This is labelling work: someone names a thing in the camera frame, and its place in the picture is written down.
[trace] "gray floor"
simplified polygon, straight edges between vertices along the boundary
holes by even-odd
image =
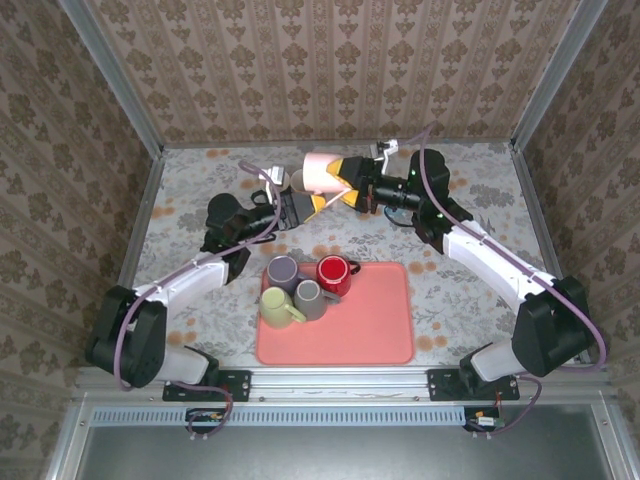
[[[536,407],[489,441],[460,427],[229,427],[207,441],[182,428],[94,429],[80,478],[607,479],[588,407]]]

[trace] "gray mug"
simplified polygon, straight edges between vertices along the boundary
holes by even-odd
[[[302,273],[298,263],[288,255],[280,255],[269,262],[267,277],[270,286],[280,287],[292,297],[298,284],[311,278]]]
[[[293,303],[307,321],[318,320],[327,312],[327,302],[340,303],[340,296],[323,290],[315,280],[303,280],[296,288]]]

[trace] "mug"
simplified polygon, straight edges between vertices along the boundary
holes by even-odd
[[[302,164],[304,189],[316,195],[344,191],[345,184],[327,172],[327,167],[340,158],[342,157],[335,153],[307,153]]]
[[[280,255],[269,262],[267,278],[270,286],[280,287],[290,296],[302,280],[309,280],[309,276],[302,273],[298,263],[288,255]]]
[[[296,322],[306,322],[307,317],[293,306],[291,297],[279,287],[269,287],[260,296],[260,315],[271,328],[285,328]]]
[[[322,288],[344,297],[351,288],[351,276],[358,273],[360,268],[358,262],[339,255],[328,255],[318,262],[316,278]]]
[[[307,317],[307,321],[318,320],[327,312],[327,301],[340,302],[335,293],[320,288],[315,280],[303,280],[296,288],[293,303]]]

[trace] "light green mug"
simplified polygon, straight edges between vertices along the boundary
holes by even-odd
[[[271,328],[286,328],[294,320],[306,322],[307,317],[293,306],[291,297],[280,287],[269,287],[260,296],[260,315]]]

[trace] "patterned wallpaper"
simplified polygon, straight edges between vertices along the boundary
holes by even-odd
[[[640,439],[640,2],[610,0],[525,149],[565,273],[589,287]]]
[[[89,0],[172,146],[509,138],[578,0]]]
[[[55,1],[0,2],[0,478],[37,478],[150,159]]]

